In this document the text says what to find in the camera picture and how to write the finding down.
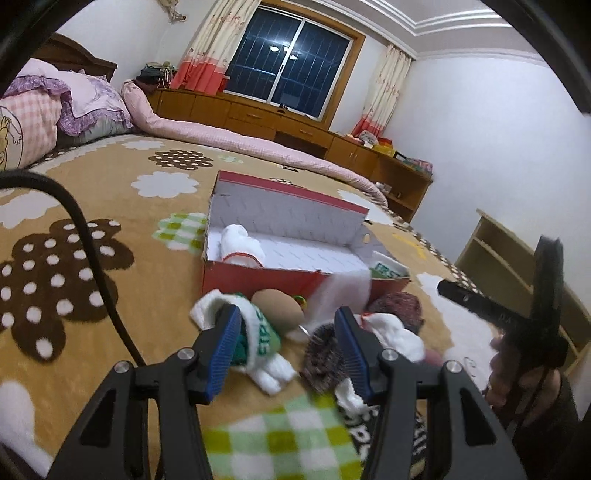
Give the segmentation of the person right hand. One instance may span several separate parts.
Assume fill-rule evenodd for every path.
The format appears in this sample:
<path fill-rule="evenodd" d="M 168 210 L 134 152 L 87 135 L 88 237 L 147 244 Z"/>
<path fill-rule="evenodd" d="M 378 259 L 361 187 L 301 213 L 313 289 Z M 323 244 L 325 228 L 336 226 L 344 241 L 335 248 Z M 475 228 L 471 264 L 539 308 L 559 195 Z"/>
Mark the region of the person right hand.
<path fill-rule="evenodd" d="M 543 367 L 518 376 L 520 352 L 504 340 L 504 336 L 494 338 L 490 346 L 496 355 L 490 362 L 491 375 L 485 398 L 489 405 L 497 410 L 507 403 L 509 393 L 517 384 L 523 390 L 523 402 L 517 412 L 523 420 L 523 426 L 529 426 L 557 400 L 561 389 L 561 374 L 559 370 L 549 370 L 545 373 Z"/>

